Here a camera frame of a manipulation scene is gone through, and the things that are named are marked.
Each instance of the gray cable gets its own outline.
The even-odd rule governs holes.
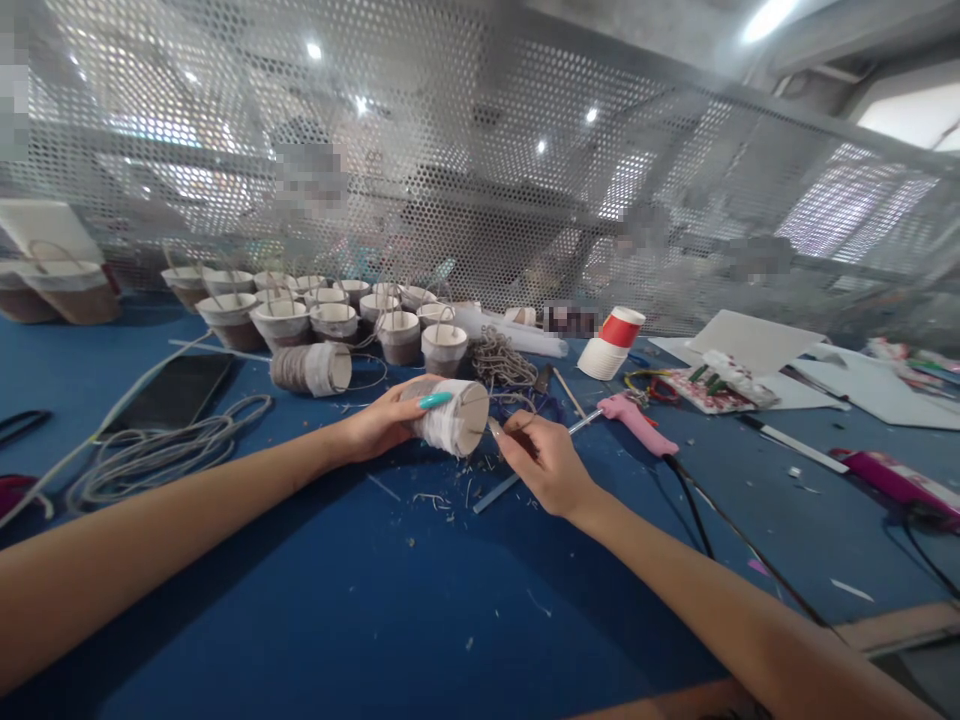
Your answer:
[[[260,406],[246,417],[235,419],[255,403]],[[272,405],[269,395],[252,395],[232,405],[223,415],[181,430],[119,432],[100,446],[94,466],[67,491],[67,507],[77,513],[89,512],[219,465],[233,454],[234,436],[256,422]]]

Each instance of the perforated metal screen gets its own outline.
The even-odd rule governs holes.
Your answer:
[[[823,327],[952,252],[956,163],[513,4],[24,3],[0,187],[73,204],[137,289],[166,244],[665,334]]]

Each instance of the smartphone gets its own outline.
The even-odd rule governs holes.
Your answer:
[[[232,355],[182,355],[147,383],[97,438],[124,430],[164,432],[195,423],[227,377]]]

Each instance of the blue work surface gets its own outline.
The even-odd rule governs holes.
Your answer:
[[[0,414],[54,412],[43,428],[0,451],[0,472],[42,475],[89,436],[144,370],[174,350],[168,339],[192,340],[203,331],[198,318],[146,302],[128,303],[124,318],[110,326],[0,324]],[[586,378],[569,360],[556,364],[585,408],[621,388]],[[304,399],[275,389],[265,363],[240,365],[219,410],[259,393],[277,404],[242,438],[239,454],[336,422],[355,411],[347,405],[368,403],[386,387]],[[355,371],[363,371],[356,384],[375,375],[360,362]],[[391,368],[387,384],[415,374]],[[563,398],[572,424],[573,408],[556,381],[552,394]],[[905,543],[901,531],[888,534],[886,511],[856,482],[732,418],[709,419],[689,405],[649,414],[680,445],[693,476],[828,621],[948,597],[898,547]],[[821,450],[883,449],[938,479],[956,472],[957,438],[950,433],[891,431],[859,410],[763,417]],[[694,544],[677,480],[623,427],[600,419],[575,444],[601,485]],[[80,465],[54,487],[62,491]],[[795,488],[786,474],[792,465],[822,494]],[[487,438],[469,465],[411,442],[326,476],[0,702],[0,714],[557,717],[726,675],[642,582],[547,515],[522,484],[480,516],[466,508],[474,491],[509,474]],[[414,500],[417,493],[441,495],[452,510]],[[776,594],[769,578],[748,567],[744,544],[697,502],[718,560]],[[30,508],[0,531],[0,543],[44,527],[39,509]],[[956,576],[952,540],[921,537]],[[830,578],[876,602],[838,590]],[[64,598],[64,612],[69,602]]]

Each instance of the teal fingernail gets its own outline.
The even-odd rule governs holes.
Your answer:
[[[434,393],[420,398],[420,409],[430,410],[453,400],[453,393]]]

